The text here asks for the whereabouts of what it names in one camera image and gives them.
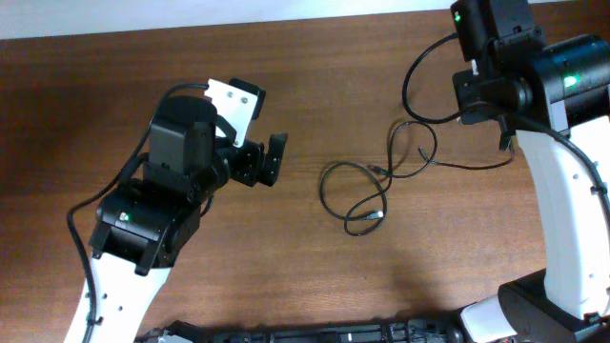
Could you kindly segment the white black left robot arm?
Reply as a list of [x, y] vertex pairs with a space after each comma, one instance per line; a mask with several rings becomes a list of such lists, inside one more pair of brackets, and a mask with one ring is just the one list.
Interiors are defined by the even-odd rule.
[[177, 256], [199, 228], [214, 193], [230, 180], [277, 180], [288, 136], [236, 145], [235, 126], [213, 102], [161, 101], [150, 148], [132, 157], [98, 197], [85, 284], [68, 342], [132, 342]]

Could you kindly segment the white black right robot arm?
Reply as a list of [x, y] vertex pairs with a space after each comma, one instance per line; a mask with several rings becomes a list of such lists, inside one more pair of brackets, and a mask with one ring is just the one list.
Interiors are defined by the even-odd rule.
[[525, 1], [457, 1], [458, 104], [516, 139], [532, 175], [546, 265], [460, 313], [465, 337], [494, 342], [609, 338], [609, 45], [549, 44]]

